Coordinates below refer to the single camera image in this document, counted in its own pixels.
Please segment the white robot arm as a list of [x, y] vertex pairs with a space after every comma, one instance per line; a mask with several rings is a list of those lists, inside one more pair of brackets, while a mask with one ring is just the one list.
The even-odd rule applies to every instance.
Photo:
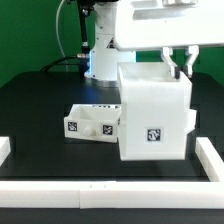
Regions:
[[224, 0], [66, 0], [75, 1], [82, 43], [85, 19], [95, 14], [95, 45], [86, 78], [115, 82], [116, 65], [133, 62], [138, 51], [159, 50], [170, 75], [193, 73], [201, 47], [224, 46]]

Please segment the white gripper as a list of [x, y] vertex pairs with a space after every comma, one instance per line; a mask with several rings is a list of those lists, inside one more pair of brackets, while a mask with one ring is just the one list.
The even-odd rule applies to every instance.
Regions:
[[115, 22], [120, 51], [160, 49], [170, 76], [180, 78], [172, 60], [174, 48], [185, 49], [183, 72], [191, 78], [199, 46], [224, 45], [224, 0], [198, 0], [196, 5], [164, 6], [162, 0], [121, 0]]

